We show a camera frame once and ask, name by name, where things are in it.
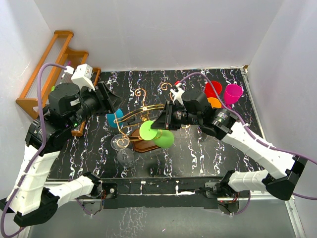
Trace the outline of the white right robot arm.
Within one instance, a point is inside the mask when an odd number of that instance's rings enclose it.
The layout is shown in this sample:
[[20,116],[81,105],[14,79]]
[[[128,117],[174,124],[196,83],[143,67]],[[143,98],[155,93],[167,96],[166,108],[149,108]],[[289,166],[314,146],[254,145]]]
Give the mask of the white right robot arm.
[[197,125],[202,132],[234,146],[263,167],[261,171],[228,171],[209,192],[231,197],[241,191],[268,192],[280,200],[289,200],[307,160],[277,151],[249,131],[231,110],[213,108],[205,93],[191,89],[182,93],[182,102],[167,101],[152,129],[178,130],[182,125]]

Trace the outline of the clear glass wine glass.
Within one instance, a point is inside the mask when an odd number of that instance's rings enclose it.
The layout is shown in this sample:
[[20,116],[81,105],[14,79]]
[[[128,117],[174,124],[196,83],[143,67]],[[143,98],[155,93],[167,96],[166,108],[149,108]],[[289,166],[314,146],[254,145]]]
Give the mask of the clear glass wine glass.
[[131,167],[134,163],[133,151],[128,148],[129,144],[129,137],[123,134],[115,135],[110,142],[111,147],[117,151],[118,162],[126,168]]

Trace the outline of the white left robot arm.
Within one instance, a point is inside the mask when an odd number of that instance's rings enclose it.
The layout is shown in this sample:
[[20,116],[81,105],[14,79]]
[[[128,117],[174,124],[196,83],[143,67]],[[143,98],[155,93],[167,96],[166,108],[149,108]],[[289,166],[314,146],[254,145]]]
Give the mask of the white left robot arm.
[[122,98],[113,94],[104,82],[95,89],[62,83],[48,95],[43,117],[30,125],[25,141],[24,159],[11,194],[0,201],[4,213],[15,213],[20,227],[45,223],[59,207],[80,196],[99,197],[102,180],[91,172],[55,188],[45,182],[55,159],[72,131],[92,115],[113,114]]

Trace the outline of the green plastic wine glass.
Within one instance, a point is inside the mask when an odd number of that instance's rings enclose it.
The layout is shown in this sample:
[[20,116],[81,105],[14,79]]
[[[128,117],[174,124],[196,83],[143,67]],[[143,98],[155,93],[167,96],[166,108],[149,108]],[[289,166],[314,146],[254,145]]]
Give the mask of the green plastic wine glass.
[[161,148],[169,148],[174,143],[174,134],[169,130],[152,129],[154,122],[148,120],[139,128],[140,137],[145,141],[153,141],[154,144]]

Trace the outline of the pink plastic wine glass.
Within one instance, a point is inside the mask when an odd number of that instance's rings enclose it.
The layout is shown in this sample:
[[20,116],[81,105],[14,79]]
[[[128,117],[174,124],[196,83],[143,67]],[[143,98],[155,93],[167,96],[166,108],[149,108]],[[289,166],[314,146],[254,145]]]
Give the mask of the pink plastic wine glass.
[[240,99],[242,93],[243,90],[239,85],[227,85],[224,92],[225,105],[230,108],[232,104],[235,104]]

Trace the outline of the orange yellow plastic wine glass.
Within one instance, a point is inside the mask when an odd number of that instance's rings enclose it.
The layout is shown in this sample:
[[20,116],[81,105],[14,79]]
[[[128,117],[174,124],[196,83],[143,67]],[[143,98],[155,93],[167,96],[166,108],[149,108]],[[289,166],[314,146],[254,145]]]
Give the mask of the orange yellow plastic wine glass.
[[211,104],[211,107],[212,108],[221,108],[222,107],[222,104],[221,102],[217,99],[217,98],[214,98],[214,97],[209,97],[208,98],[208,102]]

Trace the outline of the blue plastic wine glass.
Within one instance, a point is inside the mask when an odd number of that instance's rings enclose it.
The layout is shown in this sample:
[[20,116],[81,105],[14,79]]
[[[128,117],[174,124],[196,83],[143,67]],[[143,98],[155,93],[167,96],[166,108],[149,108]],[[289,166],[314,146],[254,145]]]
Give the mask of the blue plastic wine glass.
[[116,119],[120,119],[124,116],[123,111],[121,109],[118,109],[115,114],[106,114],[106,119],[108,122],[108,125],[110,127],[116,128],[117,123],[115,122]]

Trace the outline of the red plastic wine glass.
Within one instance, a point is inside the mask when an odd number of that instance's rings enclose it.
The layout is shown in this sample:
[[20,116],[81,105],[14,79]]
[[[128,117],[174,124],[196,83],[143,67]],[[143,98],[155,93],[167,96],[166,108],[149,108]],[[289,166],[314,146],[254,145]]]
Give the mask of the red plastic wine glass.
[[[222,92],[222,85],[217,81],[211,81],[211,84],[213,85],[216,93],[220,96]],[[208,98],[211,98],[211,97],[216,98],[216,94],[208,82],[206,83],[206,86],[205,86],[205,94]]]

